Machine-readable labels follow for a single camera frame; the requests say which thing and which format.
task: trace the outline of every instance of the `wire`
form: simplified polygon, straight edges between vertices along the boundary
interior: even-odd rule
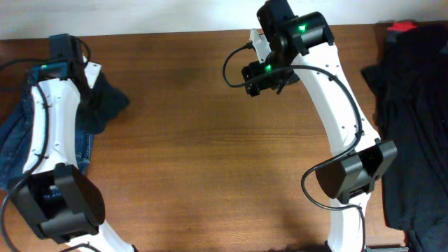
[[[319,73],[325,74],[326,76],[329,77],[330,80],[335,81],[336,84],[339,85],[339,87],[342,89],[342,91],[344,92],[344,94],[346,95],[347,99],[350,102],[350,105],[353,109],[353,112],[355,114],[356,117],[356,128],[358,129],[357,133],[355,134],[356,138],[353,141],[353,143],[350,145],[350,147],[348,147],[345,151],[343,151],[342,153],[340,153],[339,155],[336,155],[335,157],[330,158],[329,160],[323,161],[318,165],[313,166],[311,169],[307,170],[303,176],[302,176],[302,180],[300,182],[301,187],[302,187],[302,191],[305,194],[305,196],[308,198],[308,200],[315,204],[318,207],[321,207],[322,209],[325,210],[330,210],[330,211],[343,211],[343,210],[347,210],[347,209],[357,209],[359,212],[359,216],[361,219],[361,223],[362,223],[362,229],[363,229],[363,245],[361,247],[361,252],[364,251],[365,248],[365,217],[363,214],[363,208],[361,206],[358,205],[348,205],[348,206],[343,206],[343,207],[331,207],[331,206],[326,206],[324,204],[321,204],[319,202],[317,202],[307,191],[306,186],[305,186],[305,181],[307,180],[307,177],[317,171],[318,169],[330,164],[331,162],[337,161],[343,157],[345,157],[346,155],[348,155],[351,151],[353,151],[355,149],[355,147],[359,144],[359,142],[361,141],[361,137],[363,135],[363,124],[362,124],[362,118],[361,115],[359,113],[358,107],[356,105],[356,102],[354,100],[354,98],[351,96],[350,91],[347,89],[347,87],[342,83],[342,81],[340,79],[337,78],[337,76],[333,75],[332,73],[330,73],[329,71],[326,71],[325,69],[316,67],[316,66],[307,66],[307,65],[291,65],[291,66],[287,66],[287,67],[281,67],[278,69],[274,69],[272,71],[269,71],[267,73],[263,73],[260,74],[259,76],[256,76],[254,78],[252,78],[251,80],[246,81],[245,83],[241,83],[241,84],[231,84],[229,83],[228,79],[225,76],[225,68],[227,66],[227,63],[229,61],[229,59],[235,55],[236,53],[238,53],[239,51],[243,50],[243,49],[247,49],[248,48],[248,44],[246,44],[245,46],[242,46],[238,49],[236,49],[235,51],[233,51],[225,60],[224,62],[224,66],[223,66],[223,77],[225,82],[232,88],[241,88],[241,87],[245,87],[247,85],[250,85],[252,83],[256,83],[268,76],[271,76],[275,73],[281,72],[281,71],[288,71],[288,70],[293,70],[293,69],[306,69],[306,70],[311,70],[311,71],[317,71]]]
[[[245,85],[232,85],[230,84],[229,80],[227,79],[227,76],[225,75],[225,69],[227,68],[227,63],[229,62],[230,58],[233,57],[233,55],[237,54],[239,51],[242,51],[244,49],[252,49],[253,45],[252,42],[247,43],[246,45],[243,45],[242,47],[234,50],[232,53],[230,53],[230,55],[227,57],[227,59],[225,59],[224,65],[223,65],[223,77],[224,77],[224,81],[227,83],[227,85],[229,85],[231,88],[240,88],[240,87],[244,87]]]
[[[6,67],[12,66],[17,63],[23,63],[23,62],[46,62],[46,59],[32,59],[32,58],[26,58],[26,59],[15,59],[13,61],[7,62],[5,64],[2,64],[0,66],[0,72],[2,72]],[[14,87],[14,88],[8,88],[8,87],[0,87],[0,91],[4,92],[17,92],[20,90],[21,87]]]
[[[76,246],[72,246],[71,248],[66,248],[64,250],[61,250],[60,252],[74,251],[74,250],[79,249],[79,248],[88,248],[88,249],[90,249],[91,251],[94,251],[94,252],[101,252],[98,249],[96,249],[94,246],[91,246],[90,244],[79,244],[79,245],[76,245]]]
[[[85,68],[85,67],[87,67],[87,65],[90,62],[90,57],[92,56],[92,51],[90,51],[89,46],[84,41],[82,41],[80,38],[76,38],[76,40],[78,40],[79,43],[81,43],[84,46],[85,50],[87,51],[87,61],[84,62],[84,68]]]

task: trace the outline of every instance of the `denim fabric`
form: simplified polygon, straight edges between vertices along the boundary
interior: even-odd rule
[[[0,189],[2,190],[6,190],[10,179],[22,175],[31,145],[32,123],[32,99],[26,94],[6,122],[0,126]],[[79,129],[75,132],[76,162],[83,174],[90,163],[93,139],[93,134]]]

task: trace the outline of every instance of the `wood grain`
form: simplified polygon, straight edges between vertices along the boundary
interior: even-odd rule
[[[360,69],[377,61],[374,26],[332,30],[346,77],[373,124],[375,98]],[[330,213],[300,189],[302,174],[330,157],[305,87],[250,98],[222,79],[224,59],[248,37],[217,31],[84,38],[92,60],[131,100],[96,136],[87,175],[103,194],[108,222],[140,251],[267,251],[326,240]],[[0,53],[2,62],[45,57],[48,41],[0,41]],[[229,79],[241,82],[241,68],[254,60],[253,51],[236,55]],[[4,73],[1,85],[17,83],[23,69]],[[1,121],[18,97],[0,93]],[[328,202],[314,176],[308,187]],[[366,221],[367,244],[403,243],[403,233],[384,224],[381,183]],[[12,205],[7,222],[23,251],[62,248],[35,238]],[[6,250],[3,241],[0,248]]]

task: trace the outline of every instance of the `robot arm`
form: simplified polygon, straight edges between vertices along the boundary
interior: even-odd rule
[[[23,173],[33,172],[12,201],[40,239],[77,248],[89,244],[99,251],[134,252],[105,220],[99,189],[76,167],[76,114],[81,106],[89,109],[95,103],[92,89],[101,65],[85,64],[80,44],[68,34],[50,37],[50,51],[53,60],[35,66],[29,75],[34,124]]]
[[[242,69],[244,84],[227,84],[234,88],[244,86],[249,95],[256,96],[267,88],[277,89],[279,94],[285,86],[302,80],[325,127],[330,151],[337,157],[310,169],[316,171],[319,185],[330,198],[330,206],[317,205],[329,210],[346,209],[331,212],[327,245],[333,252],[364,251],[363,214],[375,181],[396,156],[396,147],[392,141],[381,142],[365,119],[345,78],[334,36],[322,14],[297,17],[286,0],[271,0],[257,16],[264,34],[259,35],[253,29],[250,40],[258,61]],[[343,155],[354,143],[355,148]],[[307,174],[302,178],[302,188],[313,201],[305,191]]]

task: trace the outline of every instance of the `black cable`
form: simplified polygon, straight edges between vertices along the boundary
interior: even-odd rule
[[[86,57],[87,61],[84,62],[84,68],[85,68],[90,62],[90,58],[92,56],[92,51],[90,51],[89,46],[84,41],[82,41],[80,38],[76,38],[76,39],[79,41],[79,43],[81,43],[84,46],[85,50],[87,51],[87,57]]]
[[[356,105],[356,102],[354,100],[354,98],[351,96],[350,91],[347,89],[347,87],[342,83],[342,81],[340,79],[337,78],[337,76],[331,74],[329,71],[326,71],[325,69],[321,69],[319,67],[315,67],[315,66],[307,66],[307,65],[291,65],[288,67],[281,67],[278,69],[274,69],[272,71],[269,71],[267,73],[263,73],[260,74],[259,76],[256,76],[255,78],[252,78],[251,80],[246,81],[245,83],[241,83],[241,84],[231,84],[229,83],[228,79],[225,76],[225,68],[227,66],[227,63],[229,61],[229,59],[235,55],[236,53],[238,53],[239,51],[249,48],[248,44],[246,44],[245,46],[242,46],[238,49],[236,49],[234,52],[232,52],[229,57],[227,57],[227,59],[224,62],[224,66],[223,66],[223,77],[225,82],[232,88],[241,88],[241,87],[245,87],[247,85],[250,85],[252,83],[256,83],[268,76],[271,76],[275,73],[281,72],[281,71],[288,71],[288,70],[293,70],[293,69],[306,69],[306,70],[311,70],[311,71],[317,71],[319,73],[325,74],[326,76],[328,76],[332,81],[335,81],[336,84],[339,85],[339,87],[342,89],[342,91],[344,92],[344,94],[346,95],[347,99],[350,102],[350,105],[353,109],[353,112],[355,114],[356,117],[356,127],[358,129],[355,138],[355,141],[350,145],[350,147],[348,147],[345,151],[343,151],[342,153],[340,153],[339,155],[336,155],[335,157],[330,158],[329,160],[326,160],[324,162],[321,162],[318,165],[315,165],[314,167],[312,167],[311,169],[309,169],[308,171],[306,171],[303,176],[302,176],[302,180],[301,180],[301,186],[302,186],[302,191],[305,194],[305,196],[308,198],[309,201],[311,201],[311,203],[315,204],[318,207],[321,207],[322,209],[325,210],[330,210],[330,211],[343,211],[343,210],[347,210],[347,209],[357,209],[359,212],[359,216],[361,219],[361,223],[363,225],[363,246],[361,247],[361,252],[364,251],[365,248],[365,217],[363,214],[363,208],[361,206],[358,205],[348,205],[348,206],[343,206],[343,207],[331,207],[331,206],[326,206],[324,204],[321,204],[319,202],[317,202],[307,191],[306,186],[305,186],[305,181],[307,179],[307,177],[317,171],[318,169],[330,164],[331,162],[334,162],[336,160],[339,160],[343,157],[345,157],[346,155],[348,155],[351,151],[353,151],[355,149],[355,147],[359,144],[359,142],[361,141],[361,137],[363,135],[363,123],[362,123],[362,118],[361,115],[359,113],[358,107]]]
[[[252,42],[247,43],[246,45],[243,45],[242,47],[234,50],[232,53],[230,53],[230,55],[227,57],[227,59],[225,59],[224,61],[224,65],[223,65],[223,77],[224,77],[224,81],[227,83],[227,85],[229,85],[229,87],[231,88],[240,88],[240,87],[244,87],[245,85],[232,85],[230,84],[229,80],[227,79],[227,76],[225,75],[225,69],[227,68],[227,63],[229,62],[230,58],[233,57],[233,55],[237,54],[239,51],[244,50],[244,49],[251,49],[253,48]]]
[[[79,248],[87,248],[87,249],[90,249],[91,251],[94,251],[94,252],[101,252],[98,249],[96,249],[94,246],[91,246],[90,244],[78,244],[76,246],[72,246],[70,248],[66,248],[64,250],[61,250],[60,252],[74,251],[74,250],[79,249]]]
[[[12,60],[10,62],[7,62],[5,64],[2,64],[0,66],[0,72],[2,72],[6,67],[12,66],[14,64],[17,63],[22,63],[22,62],[46,62],[47,59],[32,59],[32,58],[27,58],[27,59],[15,59]],[[4,91],[4,92],[16,92],[18,90],[20,90],[21,87],[15,87],[15,88],[7,88],[7,87],[0,87],[0,91]]]

